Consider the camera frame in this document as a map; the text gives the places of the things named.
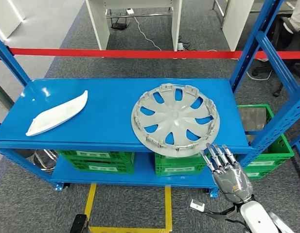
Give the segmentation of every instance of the blue metal shelf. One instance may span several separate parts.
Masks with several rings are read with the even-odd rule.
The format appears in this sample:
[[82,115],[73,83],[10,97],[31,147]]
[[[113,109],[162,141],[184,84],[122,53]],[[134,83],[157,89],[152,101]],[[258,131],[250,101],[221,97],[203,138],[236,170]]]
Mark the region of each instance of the blue metal shelf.
[[203,169],[199,175],[157,177],[153,154],[141,152],[136,153],[134,164],[134,173],[132,175],[85,172],[76,170],[68,161],[60,157],[52,173],[51,181],[150,186],[171,185],[195,188],[216,187],[211,178],[211,172],[207,167]]
[[[276,53],[266,34],[283,0],[265,0],[230,80],[225,79],[55,79],[30,80],[0,41],[0,59],[23,85],[24,91],[0,125],[0,153],[45,180],[57,190],[63,183],[110,183],[131,185],[172,185],[218,189],[210,172],[197,176],[156,177],[149,163],[149,149],[140,143],[131,126],[131,113],[144,92],[162,83],[192,85],[213,100],[221,118],[215,143],[227,144],[247,166],[300,118],[300,86]],[[234,94],[245,76],[255,54],[261,47],[289,94],[289,99],[248,146]],[[31,121],[40,112],[88,91],[86,106],[79,114],[48,132],[26,137]],[[41,171],[12,150],[67,149],[135,151],[135,174],[116,175],[79,172],[60,158],[52,175]]]
[[[131,110],[143,93],[162,83],[199,88],[215,102],[221,118],[215,143],[227,144],[235,153],[252,150],[248,146],[230,82],[225,79],[32,80],[0,126],[0,148],[150,151],[133,132]],[[88,99],[78,115],[48,132],[26,136],[38,114],[75,98],[84,90],[88,91]]]

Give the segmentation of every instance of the green crate label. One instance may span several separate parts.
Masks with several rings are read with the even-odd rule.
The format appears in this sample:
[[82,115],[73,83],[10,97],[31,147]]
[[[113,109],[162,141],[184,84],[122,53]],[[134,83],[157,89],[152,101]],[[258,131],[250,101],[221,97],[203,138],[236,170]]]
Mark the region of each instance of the green crate label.
[[76,151],[76,154],[84,157],[110,158],[107,152]]
[[195,166],[190,167],[170,167],[165,168],[165,172],[182,172],[182,171],[195,171]]
[[275,161],[258,161],[258,162],[251,162],[248,166],[273,166]]
[[259,176],[260,172],[256,172],[256,173],[247,173],[248,177],[258,177]]
[[103,167],[103,166],[88,166],[90,170],[95,171],[118,171],[116,167]]

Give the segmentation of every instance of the white wall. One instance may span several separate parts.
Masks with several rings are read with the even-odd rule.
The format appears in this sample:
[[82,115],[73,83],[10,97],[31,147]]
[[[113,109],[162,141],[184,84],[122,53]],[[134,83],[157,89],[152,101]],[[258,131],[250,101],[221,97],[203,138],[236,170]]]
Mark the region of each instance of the white wall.
[[[18,15],[13,9],[12,4],[19,13]],[[16,29],[21,22],[20,18],[24,19],[25,15],[20,9],[17,0],[0,0],[0,30],[5,37],[8,38]]]

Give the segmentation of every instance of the metal robot hand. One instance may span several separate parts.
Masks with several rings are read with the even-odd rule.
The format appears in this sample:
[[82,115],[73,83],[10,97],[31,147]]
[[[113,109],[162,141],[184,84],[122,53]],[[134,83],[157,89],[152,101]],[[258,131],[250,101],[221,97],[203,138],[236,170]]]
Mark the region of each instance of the metal robot hand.
[[202,150],[200,153],[211,171],[215,184],[227,200],[233,203],[242,203],[252,196],[252,183],[226,145],[222,145],[224,153],[216,144],[213,144],[213,146],[217,153],[212,149],[211,144],[207,143],[206,146],[216,164],[215,166]]

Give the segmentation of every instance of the blue shelf surface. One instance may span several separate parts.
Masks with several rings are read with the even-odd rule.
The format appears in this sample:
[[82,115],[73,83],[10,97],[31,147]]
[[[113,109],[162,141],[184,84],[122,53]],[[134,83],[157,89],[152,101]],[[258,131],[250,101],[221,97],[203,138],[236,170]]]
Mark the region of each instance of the blue shelf surface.
[[[131,113],[141,95],[163,83],[192,85],[215,102],[221,118],[215,140],[234,153],[248,146],[226,79],[42,79],[29,82],[0,126],[0,148],[149,152],[133,132]],[[48,132],[27,137],[38,114],[88,91],[80,113]]]
[[122,185],[147,185],[174,187],[215,188],[211,173],[205,167],[199,175],[185,176],[156,176],[154,154],[149,152],[136,153],[134,173],[132,175],[111,174],[92,171],[79,171],[60,156],[51,181],[64,183],[98,183],[98,184],[122,184]]

